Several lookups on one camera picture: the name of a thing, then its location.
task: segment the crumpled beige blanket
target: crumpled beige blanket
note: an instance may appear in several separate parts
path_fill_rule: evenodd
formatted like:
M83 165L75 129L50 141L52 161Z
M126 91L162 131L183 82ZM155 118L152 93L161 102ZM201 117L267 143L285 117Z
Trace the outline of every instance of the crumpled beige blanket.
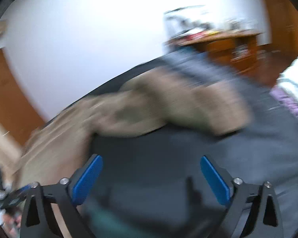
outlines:
M250 119L248 106L228 82L196 86L158 67L129 80L117 93L79 100L35 131L15 168L21 169L17 186L70 177L86 162L95 132L136 137L170 122L223 135L245 127Z

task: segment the mattress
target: mattress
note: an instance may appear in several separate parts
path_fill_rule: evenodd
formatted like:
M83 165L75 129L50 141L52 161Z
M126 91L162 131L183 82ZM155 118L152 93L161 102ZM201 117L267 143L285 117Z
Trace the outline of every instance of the mattress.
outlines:
M200 237L206 237L225 208L201 173L204 154L247 183L270 181L284 236L293 237L298 230L298 119L269 89L190 49L138 65L88 95L118 91L127 80L158 66L200 84L226 79L250 105L253 121L223 137L171 124L137 138L95 135L89 153L103 157L104 169L83 216L96 237L186 237L197 226Z

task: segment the silver bolt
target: silver bolt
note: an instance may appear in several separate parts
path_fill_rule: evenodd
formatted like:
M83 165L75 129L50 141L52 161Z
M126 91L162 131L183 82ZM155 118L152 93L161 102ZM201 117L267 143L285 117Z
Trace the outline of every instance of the silver bolt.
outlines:
M70 181L69 178L62 178L60 180L60 184L68 184L69 181Z
M243 180L241 178L238 178L237 177L237 178L234 178L233 182L236 183L236 184L238 184L238 185L240 185L240 184L243 183Z
M37 181L35 181L31 184L31 188L36 188L38 186L39 186L39 183Z
M268 181L266 181L266 182L264 183L264 185L265 185L267 188L271 188L271 187L272 187L272 184L271 184L270 182L268 182Z

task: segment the blue pad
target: blue pad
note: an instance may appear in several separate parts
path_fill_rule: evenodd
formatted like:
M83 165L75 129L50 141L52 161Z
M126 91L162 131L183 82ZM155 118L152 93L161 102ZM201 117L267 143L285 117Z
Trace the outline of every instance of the blue pad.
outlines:
M102 157L93 155L84 167L73 174L69 185L69 195L74 206L84 203L102 168Z
M228 185L223 181L220 174L216 171L206 156L201 158L200 165L201 171L216 196L217 201L221 205L227 206L230 203L230 189Z

